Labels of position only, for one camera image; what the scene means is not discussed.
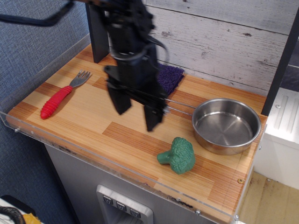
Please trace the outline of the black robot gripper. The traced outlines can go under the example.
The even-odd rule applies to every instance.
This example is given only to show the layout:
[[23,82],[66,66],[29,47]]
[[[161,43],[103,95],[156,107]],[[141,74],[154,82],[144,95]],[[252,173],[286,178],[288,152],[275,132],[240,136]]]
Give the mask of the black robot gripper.
[[158,83],[159,65],[155,44],[147,44],[137,53],[111,50],[116,66],[106,66],[107,88],[119,115],[131,107],[131,99],[144,105],[147,131],[162,122],[167,92]]

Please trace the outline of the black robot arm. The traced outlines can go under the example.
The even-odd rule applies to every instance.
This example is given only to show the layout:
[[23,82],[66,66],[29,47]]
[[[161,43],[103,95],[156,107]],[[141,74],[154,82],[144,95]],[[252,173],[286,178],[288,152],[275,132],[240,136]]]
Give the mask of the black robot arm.
[[147,130],[162,122],[168,93],[158,83],[156,46],[150,36],[153,15],[140,0],[87,0],[85,2],[93,59],[110,54],[115,66],[106,66],[107,88],[116,111],[123,114],[131,100],[144,106]]

